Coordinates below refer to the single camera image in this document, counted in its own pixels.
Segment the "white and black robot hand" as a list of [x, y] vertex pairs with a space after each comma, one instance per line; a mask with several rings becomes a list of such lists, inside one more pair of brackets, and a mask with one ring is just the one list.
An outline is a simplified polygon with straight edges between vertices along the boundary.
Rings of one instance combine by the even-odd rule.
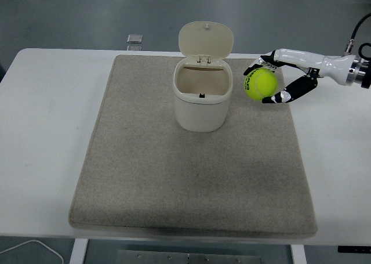
[[322, 77], [329, 77], [343, 86], [362, 83], [362, 76], [359, 74], [361, 60], [356, 55], [325, 56], [291, 49], [277, 49], [260, 56], [245, 70], [244, 75], [260, 67], [274, 71], [282, 66], [298, 68], [304, 75], [287, 85], [284, 90], [263, 98], [263, 103], [292, 102], [315, 89], [318, 78]]

